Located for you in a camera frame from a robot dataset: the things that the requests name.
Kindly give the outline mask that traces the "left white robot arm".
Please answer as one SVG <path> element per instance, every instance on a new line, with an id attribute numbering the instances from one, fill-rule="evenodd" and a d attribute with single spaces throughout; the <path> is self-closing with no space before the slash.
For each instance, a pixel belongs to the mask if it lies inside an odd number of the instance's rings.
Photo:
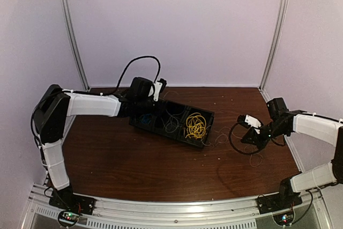
<path id="1" fill-rule="evenodd" d="M 166 83 L 164 79 L 152 82 L 135 77 L 126 92 L 107 94 L 66 90 L 57 84 L 49 86 L 32 112 L 30 126 L 42 155 L 42 164 L 53 188 L 58 191 L 55 198 L 64 209 L 71 210 L 77 205 L 76 196 L 66 190 L 70 180 L 64 163 L 62 139 L 67 117 L 132 117 L 152 113 Z"/>

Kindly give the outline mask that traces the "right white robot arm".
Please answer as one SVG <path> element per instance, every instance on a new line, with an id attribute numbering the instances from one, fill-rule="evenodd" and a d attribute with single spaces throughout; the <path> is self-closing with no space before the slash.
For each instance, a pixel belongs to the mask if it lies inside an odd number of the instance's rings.
<path id="1" fill-rule="evenodd" d="M 303 110 L 289 110 L 283 98 L 274 98 L 266 103 L 269 124 L 250 115 L 240 115 L 237 123 L 248 129 L 241 143 L 254 145 L 262 150 L 268 142 L 278 136 L 289 137 L 292 133 L 310 136 L 335 147 L 333 159 L 327 164 L 313 168 L 280 183 L 275 204 L 279 208 L 288 207 L 300 192 L 326 186 L 342 184 L 342 120 L 335 120 L 307 113 Z"/>

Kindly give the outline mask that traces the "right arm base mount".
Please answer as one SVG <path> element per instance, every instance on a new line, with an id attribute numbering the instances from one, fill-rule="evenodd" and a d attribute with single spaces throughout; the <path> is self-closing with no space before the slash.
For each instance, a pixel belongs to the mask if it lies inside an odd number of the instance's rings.
<path id="1" fill-rule="evenodd" d="M 256 199 L 257 208 L 261 215 L 271 213 L 274 222 L 282 227 L 291 226 L 295 221 L 294 207 L 303 203 L 301 197 L 281 199 L 280 194 L 259 195 Z"/>

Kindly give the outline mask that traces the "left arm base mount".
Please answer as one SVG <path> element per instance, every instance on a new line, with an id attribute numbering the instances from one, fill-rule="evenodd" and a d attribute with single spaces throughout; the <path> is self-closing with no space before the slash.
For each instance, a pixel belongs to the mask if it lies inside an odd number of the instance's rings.
<path id="1" fill-rule="evenodd" d="M 70 202 L 63 201 L 57 196 L 52 196 L 49 205 L 59 208 L 58 223 L 63 227 L 73 227 L 81 222 L 85 215 L 92 215 L 95 199 L 91 197 L 74 195 Z"/>

